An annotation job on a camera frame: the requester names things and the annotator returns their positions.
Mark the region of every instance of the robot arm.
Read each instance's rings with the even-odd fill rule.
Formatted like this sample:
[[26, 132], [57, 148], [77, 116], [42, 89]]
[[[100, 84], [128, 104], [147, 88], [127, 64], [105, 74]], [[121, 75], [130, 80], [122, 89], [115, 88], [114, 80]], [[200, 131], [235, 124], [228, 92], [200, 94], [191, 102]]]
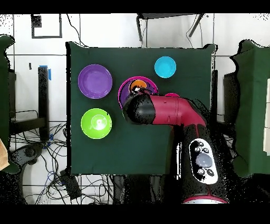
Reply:
[[189, 100], [140, 92], [126, 101], [123, 115], [135, 124], [183, 126], [180, 156], [183, 203], [226, 203], [206, 121]]

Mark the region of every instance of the small pink bowl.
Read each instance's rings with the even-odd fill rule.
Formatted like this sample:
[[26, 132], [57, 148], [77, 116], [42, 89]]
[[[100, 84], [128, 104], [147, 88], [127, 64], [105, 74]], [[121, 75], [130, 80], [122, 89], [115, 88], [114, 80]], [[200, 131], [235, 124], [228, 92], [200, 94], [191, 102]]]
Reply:
[[170, 92], [169, 94], [165, 95], [166, 97], [180, 97], [178, 94], [174, 94], [173, 92]]

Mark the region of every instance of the green panel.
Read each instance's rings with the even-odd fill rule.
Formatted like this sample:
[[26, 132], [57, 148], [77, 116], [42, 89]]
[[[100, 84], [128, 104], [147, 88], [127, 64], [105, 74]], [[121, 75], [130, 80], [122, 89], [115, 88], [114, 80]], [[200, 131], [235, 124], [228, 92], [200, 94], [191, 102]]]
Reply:
[[270, 48], [244, 41], [240, 54], [233, 56], [239, 70], [240, 108], [236, 119], [236, 150], [242, 156], [234, 161], [238, 175], [270, 174], [270, 156], [263, 152], [267, 79], [270, 78]]
[[[168, 149], [171, 150], [169, 126], [131, 125], [118, 105], [121, 84], [132, 76], [150, 78], [163, 95], [175, 92], [182, 97], [201, 100], [209, 108], [211, 54], [206, 49], [71, 48], [71, 147], [72, 173], [83, 174], [165, 174]], [[172, 57], [176, 73], [169, 79], [155, 74], [155, 61]], [[90, 64], [100, 64], [112, 74], [111, 92], [102, 99], [89, 99], [78, 88], [80, 71]], [[101, 108], [112, 118], [112, 130], [103, 139], [86, 137], [80, 127], [83, 114]]]

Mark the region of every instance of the green bowl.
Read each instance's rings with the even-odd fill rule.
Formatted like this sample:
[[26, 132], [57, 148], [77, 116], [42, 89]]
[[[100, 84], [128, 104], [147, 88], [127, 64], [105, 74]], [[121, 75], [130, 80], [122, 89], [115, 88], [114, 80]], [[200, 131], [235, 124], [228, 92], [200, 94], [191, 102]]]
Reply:
[[105, 110], [93, 108], [82, 116], [81, 128], [89, 138], [101, 139], [112, 129], [112, 119]]

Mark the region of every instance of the table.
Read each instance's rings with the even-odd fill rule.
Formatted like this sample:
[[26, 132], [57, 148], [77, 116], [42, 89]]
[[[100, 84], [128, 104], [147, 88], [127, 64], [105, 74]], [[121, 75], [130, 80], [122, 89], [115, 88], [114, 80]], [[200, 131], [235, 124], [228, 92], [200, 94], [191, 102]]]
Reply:
[[[209, 108], [215, 45], [205, 49], [83, 48], [69, 42], [66, 46], [70, 50], [67, 60], [71, 61], [71, 173], [167, 174], [171, 128], [127, 123], [118, 104], [119, 87], [129, 77], [145, 76], [157, 85], [160, 94], [174, 92], [199, 99]], [[177, 64], [169, 79], [158, 77], [154, 70], [155, 61], [165, 55]], [[78, 88], [78, 75], [90, 64], [100, 64], [112, 75], [112, 89], [102, 99], [89, 99]], [[91, 108], [104, 109], [112, 118], [111, 132], [103, 139], [90, 139], [81, 130], [81, 118]]]

